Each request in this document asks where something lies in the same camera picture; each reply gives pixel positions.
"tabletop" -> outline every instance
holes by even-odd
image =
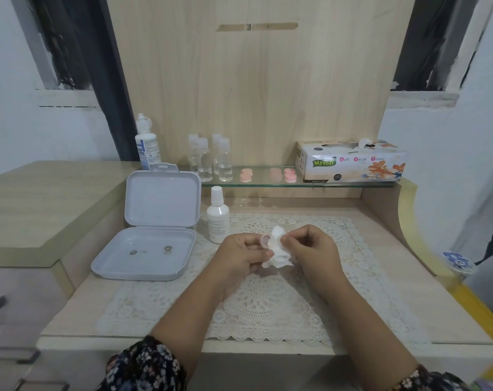
[[[0,266],[52,266],[125,197],[136,162],[40,161],[0,175]]]
[[[210,198],[203,198],[202,212]],[[231,213],[331,215],[350,218],[381,267],[399,289],[431,342],[449,344],[492,345],[483,329],[433,278],[420,262],[390,233],[384,224],[359,199],[323,198],[226,198]],[[42,336],[106,337],[95,328],[122,281],[90,275],[68,301],[64,309],[48,324]],[[205,349],[219,350],[220,341],[206,341]],[[280,347],[268,342],[269,349]],[[327,354],[331,348],[310,350]]]

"tissue box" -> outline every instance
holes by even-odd
[[[303,182],[397,181],[407,153],[386,141],[358,147],[358,141],[298,141],[295,168]]]

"white lace placemat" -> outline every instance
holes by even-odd
[[[395,335],[410,349],[430,344],[379,262],[349,218],[269,214],[233,214],[232,232],[264,234],[280,225],[293,230],[307,223],[334,238],[342,268],[356,290],[369,302]],[[208,239],[206,216],[196,226],[198,236],[185,273],[169,282],[124,282],[96,323],[100,334],[146,335],[183,290],[201,272],[218,245]],[[322,342],[340,347],[340,334],[325,302],[315,294],[297,266],[261,269],[214,313],[207,338],[271,342]]]

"window sill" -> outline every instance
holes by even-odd
[[[32,96],[39,107],[100,109],[94,91],[35,89]]]
[[[451,108],[458,97],[454,92],[391,92],[386,108]]]

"shelf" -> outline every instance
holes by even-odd
[[[214,179],[209,182],[202,182],[201,185],[203,187],[214,187],[216,185],[232,188],[232,187],[253,187],[253,188],[261,188],[261,187],[322,187],[322,188],[392,188],[396,182],[394,181],[368,181],[368,182],[336,182],[336,181],[328,181],[328,182],[302,182],[302,175],[297,173],[297,182],[290,183],[285,182],[284,179],[279,182],[274,182],[270,178],[270,169],[274,166],[236,166],[232,168],[232,181],[220,181],[217,177],[217,174],[214,174]],[[243,168],[250,168],[253,171],[252,180],[250,182],[240,182],[239,175],[241,174],[241,170]],[[281,169],[282,174],[284,175],[285,168],[295,169],[292,166],[278,166]]]

